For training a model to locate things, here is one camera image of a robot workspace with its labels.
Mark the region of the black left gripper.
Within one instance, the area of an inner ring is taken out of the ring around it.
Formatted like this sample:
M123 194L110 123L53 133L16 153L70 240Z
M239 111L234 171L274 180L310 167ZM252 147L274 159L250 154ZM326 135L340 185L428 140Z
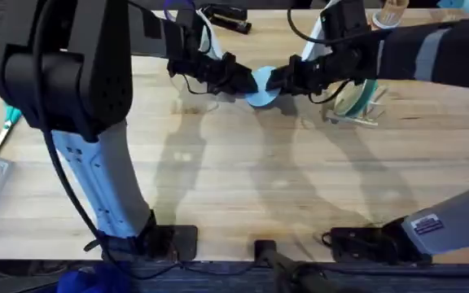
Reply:
M254 94L258 91L252 70L237 64L230 52L222 53L210 23L200 20L186 33L188 43L183 59L170 59L169 75L193 77L206 83L205 94Z

